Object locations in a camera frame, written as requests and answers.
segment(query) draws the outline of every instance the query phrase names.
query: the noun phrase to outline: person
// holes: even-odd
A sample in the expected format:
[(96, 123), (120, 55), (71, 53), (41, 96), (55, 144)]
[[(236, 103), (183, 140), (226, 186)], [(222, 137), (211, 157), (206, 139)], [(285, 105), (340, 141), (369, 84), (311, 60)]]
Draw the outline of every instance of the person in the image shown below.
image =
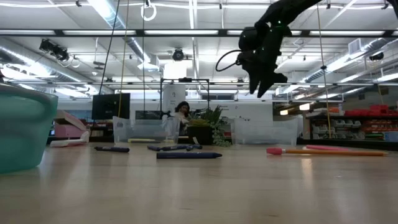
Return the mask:
[(174, 116), (176, 118), (179, 118), (181, 123), (184, 125), (189, 123), (189, 120), (190, 120), (189, 109), (190, 109), (189, 103), (187, 103), (186, 101), (179, 103), (177, 105), (177, 107), (175, 108)]
[(180, 120), (180, 134), (184, 135), (187, 133), (188, 124), (190, 122), (190, 115), (189, 115), (189, 103), (183, 101), (177, 105), (175, 108), (174, 117)]

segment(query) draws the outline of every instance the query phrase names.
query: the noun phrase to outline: black cable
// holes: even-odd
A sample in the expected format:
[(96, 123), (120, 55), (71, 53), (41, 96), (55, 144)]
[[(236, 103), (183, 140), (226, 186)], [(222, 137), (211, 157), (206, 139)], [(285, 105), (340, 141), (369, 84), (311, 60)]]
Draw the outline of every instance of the black cable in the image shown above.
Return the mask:
[(111, 51), (112, 40), (113, 40), (113, 34), (114, 34), (114, 30), (115, 30), (115, 28), (116, 28), (116, 21), (117, 21), (117, 19), (118, 19), (119, 5), (120, 5), (120, 0), (118, 0), (118, 7), (116, 8), (116, 14), (114, 15), (114, 22), (113, 22), (111, 40), (109, 41), (109, 47), (108, 47), (108, 51), (107, 51), (107, 53), (106, 53), (104, 72), (103, 72), (103, 74), (102, 74), (101, 85), (99, 86), (99, 92), (98, 92), (99, 95), (101, 94), (102, 86), (103, 86), (103, 83), (104, 83), (106, 65), (108, 64), (108, 57), (109, 57), (109, 53), (110, 53), (110, 51)]
[[(142, 13), (142, 29), (145, 30), (145, 6), (144, 7), (144, 12)], [(144, 48), (145, 48), (145, 42), (144, 42), (145, 36), (142, 37), (142, 83), (144, 85), (144, 119), (146, 119), (146, 109), (145, 109), (145, 56), (144, 56)]]
[(218, 62), (217, 62), (217, 64), (216, 64), (216, 71), (217, 71), (217, 72), (225, 71), (225, 70), (231, 68), (231, 67), (234, 66), (234, 65), (240, 65), (239, 60), (236, 59), (235, 63), (233, 63), (233, 64), (231, 64), (231, 65), (228, 65), (228, 66), (225, 67), (225, 68), (218, 69), (218, 64), (221, 62), (221, 60), (222, 60), (223, 58), (225, 58), (227, 55), (229, 55), (230, 53), (234, 53), (234, 52), (242, 52), (242, 50), (231, 50), (231, 51), (227, 52), (226, 54), (224, 54), (224, 55), (218, 60)]

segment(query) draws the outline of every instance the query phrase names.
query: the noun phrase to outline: black monitor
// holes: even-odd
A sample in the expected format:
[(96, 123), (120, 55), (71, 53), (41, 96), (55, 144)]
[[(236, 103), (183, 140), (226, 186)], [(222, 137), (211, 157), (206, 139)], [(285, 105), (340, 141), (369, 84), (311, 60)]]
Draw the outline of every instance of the black monitor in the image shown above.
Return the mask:
[[(92, 119), (112, 119), (119, 113), (120, 94), (95, 95)], [(120, 118), (130, 119), (130, 93), (123, 93)]]

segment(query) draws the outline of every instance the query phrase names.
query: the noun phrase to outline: table surface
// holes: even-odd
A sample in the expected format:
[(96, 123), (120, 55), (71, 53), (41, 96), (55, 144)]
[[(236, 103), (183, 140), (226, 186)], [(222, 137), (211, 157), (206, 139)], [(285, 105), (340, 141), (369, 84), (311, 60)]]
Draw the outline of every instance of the table surface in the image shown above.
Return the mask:
[(397, 223), (398, 157), (267, 156), (206, 147), (218, 159), (157, 160), (89, 146), (47, 148), (0, 175), (0, 222), (40, 224)]

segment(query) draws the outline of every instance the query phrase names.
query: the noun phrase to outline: security camera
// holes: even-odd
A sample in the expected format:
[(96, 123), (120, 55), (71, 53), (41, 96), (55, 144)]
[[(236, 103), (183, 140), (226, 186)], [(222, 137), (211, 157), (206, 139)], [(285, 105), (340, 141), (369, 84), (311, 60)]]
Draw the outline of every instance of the security camera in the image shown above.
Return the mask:
[(176, 62), (180, 62), (183, 59), (184, 59), (184, 53), (182, 52), (182, 49), (175, 49), (173, 54), (173, 60)]

